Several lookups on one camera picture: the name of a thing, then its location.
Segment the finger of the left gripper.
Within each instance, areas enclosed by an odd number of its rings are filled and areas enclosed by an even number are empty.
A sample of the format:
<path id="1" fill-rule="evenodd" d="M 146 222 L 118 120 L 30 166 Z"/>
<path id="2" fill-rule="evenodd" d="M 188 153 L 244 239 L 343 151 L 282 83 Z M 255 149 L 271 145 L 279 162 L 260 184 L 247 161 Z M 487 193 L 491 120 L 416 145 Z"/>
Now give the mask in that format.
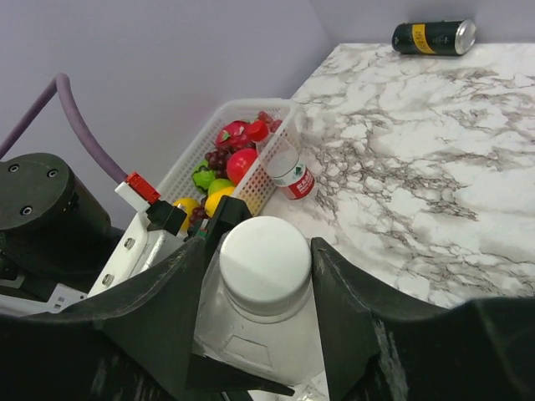
<path id="1" fill-rule="evenodd" d="M 244 200 L 224 195 L 208 223 L 205 250 L 215 251 L 225 233 L 250 218 L 252 218 L 252 213 Z"/>
<path id="2" fill-rule="evenodd" d="M 287 385 L 234 368 L 224 362 L 191 353 L 186 368 L 186 397 L 250 397 L 250 391 L 292 396 Z"/>

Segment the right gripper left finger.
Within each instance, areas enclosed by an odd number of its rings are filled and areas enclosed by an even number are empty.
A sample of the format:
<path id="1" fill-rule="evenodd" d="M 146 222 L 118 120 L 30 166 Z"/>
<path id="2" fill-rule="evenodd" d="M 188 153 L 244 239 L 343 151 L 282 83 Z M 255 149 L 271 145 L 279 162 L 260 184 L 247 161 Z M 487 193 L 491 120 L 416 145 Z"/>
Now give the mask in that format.
<path id="1" fill-rule="evenodd" d="M 4 400 L 193 400 L 202 240 L 60 313 L 1 319 Z"/>

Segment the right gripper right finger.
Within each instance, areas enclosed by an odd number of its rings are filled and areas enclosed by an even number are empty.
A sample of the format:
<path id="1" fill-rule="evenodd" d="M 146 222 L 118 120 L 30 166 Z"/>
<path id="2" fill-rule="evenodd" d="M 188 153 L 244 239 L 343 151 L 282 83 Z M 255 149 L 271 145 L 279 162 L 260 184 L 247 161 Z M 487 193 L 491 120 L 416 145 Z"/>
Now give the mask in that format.
<path id="1" fill-rule="evenodd" d="M 311 242 L 313 291 L 332 400 L 531 400 L 534 301 L 438 307 Z"/>

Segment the large clear bottle white cap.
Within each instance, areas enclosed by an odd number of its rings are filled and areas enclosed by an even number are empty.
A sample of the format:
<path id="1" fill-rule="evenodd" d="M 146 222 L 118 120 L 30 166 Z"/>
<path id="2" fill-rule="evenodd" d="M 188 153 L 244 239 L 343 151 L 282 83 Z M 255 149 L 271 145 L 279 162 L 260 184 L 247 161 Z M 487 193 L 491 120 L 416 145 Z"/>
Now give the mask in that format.
<path id="1" fill-rule="evenodd" d="M 306 383 L 324 370 L 312 282 L 298 301 L 276 316 L 242 310 L 227 293 L 217 262 L 201 289 L 194 340 L 196 353 L 287 386 Z"/>

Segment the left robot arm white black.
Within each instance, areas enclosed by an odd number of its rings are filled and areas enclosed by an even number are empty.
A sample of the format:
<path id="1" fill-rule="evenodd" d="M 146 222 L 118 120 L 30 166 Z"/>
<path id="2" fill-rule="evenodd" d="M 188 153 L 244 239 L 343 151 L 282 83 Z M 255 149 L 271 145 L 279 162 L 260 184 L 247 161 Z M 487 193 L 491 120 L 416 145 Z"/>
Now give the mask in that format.
<path id="1" fill-rule="evenodd" d="M 250 217 L 224 197 L 204 235 L 62 312 L 1 318 L 4 400 L 247 400 L 283 384 L 195 355 L 201 284 L 222 235 Z M 1 258 L 87 288 L 116 239 L 104 208 L 58 156 L 1 165 Z"/>

